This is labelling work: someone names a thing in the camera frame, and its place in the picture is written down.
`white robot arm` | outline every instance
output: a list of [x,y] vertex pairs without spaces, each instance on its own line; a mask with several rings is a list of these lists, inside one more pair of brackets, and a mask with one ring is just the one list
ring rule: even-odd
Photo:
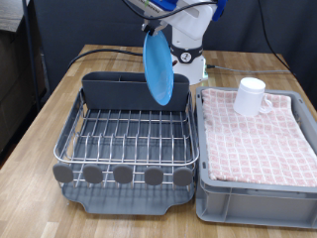
[[[146,16],[159,17],[179,8],[210,0],[129,0],[145,12]],[[188,8],[160,20],[162,30],[167,24],[172,26],[170,52],[172,60],[178,64],[173,67],[174,73],[185,75],[190,84],[196,84],[208,78],[205,73],[205,58],[202,55],[202,39],[210,21],[217,21],[223,12],[227,0],[218,0],[217,4],[206,4]],[[146,20],[143,30],[148,26]]]

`wall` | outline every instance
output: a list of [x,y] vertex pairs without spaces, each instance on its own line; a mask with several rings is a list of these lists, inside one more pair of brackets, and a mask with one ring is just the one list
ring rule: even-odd
[[[261,0],[267,34],[283,54],[317,107],[317,1]],[[85,44],[142,46],[143,20],[120,0],[35,0],[51,88]],[[170,29],[164,31],[170,38]],[[223,17],[211,23],[204,49],[268,53],[257,0],[230,0]]]

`gray plastic cup holder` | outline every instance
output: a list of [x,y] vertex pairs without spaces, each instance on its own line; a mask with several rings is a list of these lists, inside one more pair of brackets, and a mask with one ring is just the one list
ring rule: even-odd
[[100,183],[103,181],[102,171],[96,165],[86,165],[82,172],[85,180],[90,183]]
[[160,185],[163,180],[163,171],[159,167],[148,167],[145,170],[145,182],[148,185]]
[[175,185],[190,185],[192,183],[192,170],[189,168],[179,168],[174,171],[172,178]]
[[68,183],[73,181],[73,172],[67,164],[56,164],[53,166],[53,175],[59,182]]
[[116,166],[113,169],[113,176],[118,183],[129,183],[133,178],[133,170],[126,165]]

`blue plate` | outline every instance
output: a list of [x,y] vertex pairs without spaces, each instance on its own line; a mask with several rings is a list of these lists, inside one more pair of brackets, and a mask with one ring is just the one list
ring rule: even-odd
[[172,94],[174,73],[170,49],[161,31],[156,36],[147,34],[143,47],[143,65],[152,97],[158,104],[165,106]]

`towel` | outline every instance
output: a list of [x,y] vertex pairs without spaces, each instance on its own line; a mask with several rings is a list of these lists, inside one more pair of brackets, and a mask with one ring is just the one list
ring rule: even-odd
[[236,95],[213,88],[202,91],[209,177],[316,186],[316,155],[293,117],[290,97],[267,94],[272,111],[245,117],[234,111]]

